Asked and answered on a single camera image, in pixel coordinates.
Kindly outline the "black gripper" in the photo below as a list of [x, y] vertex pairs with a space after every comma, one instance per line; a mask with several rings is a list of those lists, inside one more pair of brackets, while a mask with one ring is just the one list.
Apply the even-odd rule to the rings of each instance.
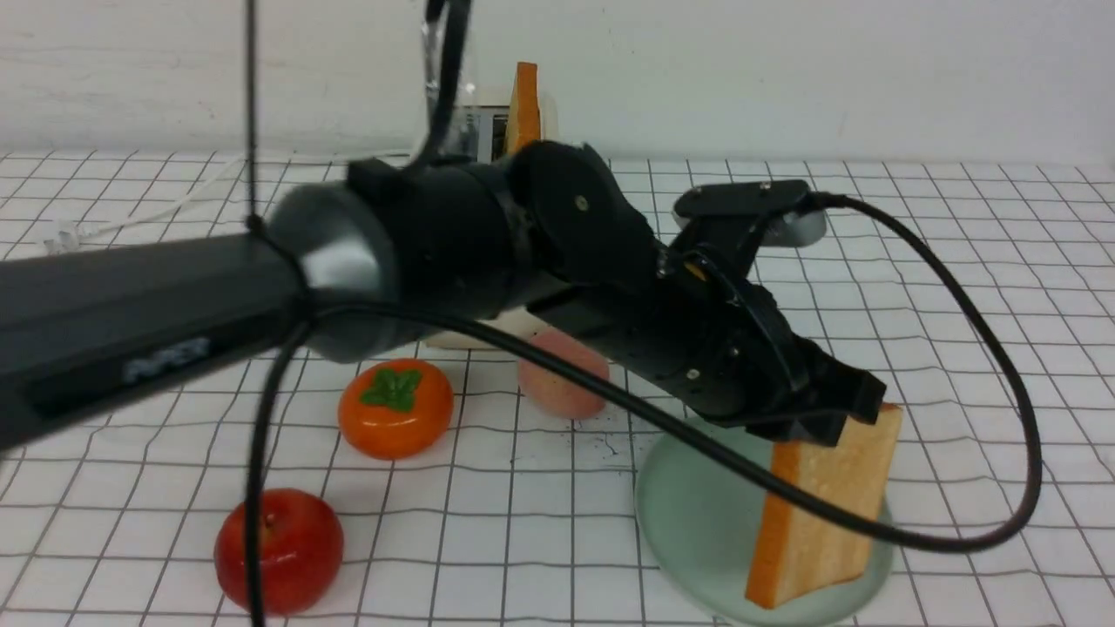
[[565, 287], [527, 309], [712, 423], [820, 446], [836, 445], [847, 417], [875, 425], [888, 385], [792, 332], [748, 280], [752, 261], [652, 235], [578, 239], [558, 250]]

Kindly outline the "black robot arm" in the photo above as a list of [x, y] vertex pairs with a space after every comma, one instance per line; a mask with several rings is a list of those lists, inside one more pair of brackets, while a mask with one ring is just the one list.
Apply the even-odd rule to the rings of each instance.
[[836, 444], [875, 423], [885, 386], [792, 332], [748, 278], [766, 214], [801, 182], [720, 184], [719, 225], [665, 245], [589, 146], [403, 174], [359, 160], [295, 186], [261, 234], [180, 239], [3, 263], [3, 448], [195, 380], [287, 341], [362, 361], [430, 337], [331, 314], [382, 302], [466, 320], [527, 314], [720, 426]]

